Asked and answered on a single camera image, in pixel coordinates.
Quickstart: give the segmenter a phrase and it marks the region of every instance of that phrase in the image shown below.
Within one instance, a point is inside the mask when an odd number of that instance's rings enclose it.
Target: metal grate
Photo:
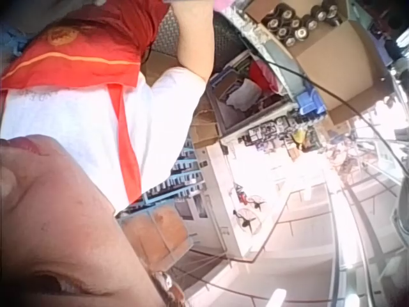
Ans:
[[[215,29],[215,66],[220,71],[228,62],[245,50],[239,33],[222,15],[215,13],[213,18]],[[159,27],[159,32],[152,50],[176,56],[179,28],[173,12],[170,10]]]

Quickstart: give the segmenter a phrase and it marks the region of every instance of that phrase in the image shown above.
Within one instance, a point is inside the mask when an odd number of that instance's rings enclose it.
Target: fan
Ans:
[[[233,215],[236,217],[237,223],[244,232],[249,232],[251,235],[256,235],[260,231],[261,221],[252,210],[234,210]]]
[[[258,195],[252,195],[250,197],[247,197],[247,202],[252,204],[255,209],[260,210],[260,212],[261,212],[261,205],[266,203],[265,200]]]

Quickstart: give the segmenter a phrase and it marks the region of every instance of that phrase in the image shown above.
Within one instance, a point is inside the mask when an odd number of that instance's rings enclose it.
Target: apron strap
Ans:
[[[118,119],[118,150],[125,190],[129,204],[141,197],[141,175],[134,149],[132,148],[123,101],[123,87],[120,84],[108,84],[112,106]]]

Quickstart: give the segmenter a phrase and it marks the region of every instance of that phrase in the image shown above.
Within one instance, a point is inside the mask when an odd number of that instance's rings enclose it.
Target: yellow object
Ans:
[[[293,139],[296,143],[302,144],[305,140],[306,131],[302,129],[297,129],[296,132],[293,133]]]

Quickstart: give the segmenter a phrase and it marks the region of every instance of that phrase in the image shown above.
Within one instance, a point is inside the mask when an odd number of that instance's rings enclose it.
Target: red apron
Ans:
[[[2,93],[34,86],[105,84],[118,119],[118,151],[129,203],[141,196],[141,174],[129,138],[123,89],[137,86],[141,54],[154,41],[168,8],[160,0],[108,0],[101,7],[85,6],[47,28],[1,78]]]

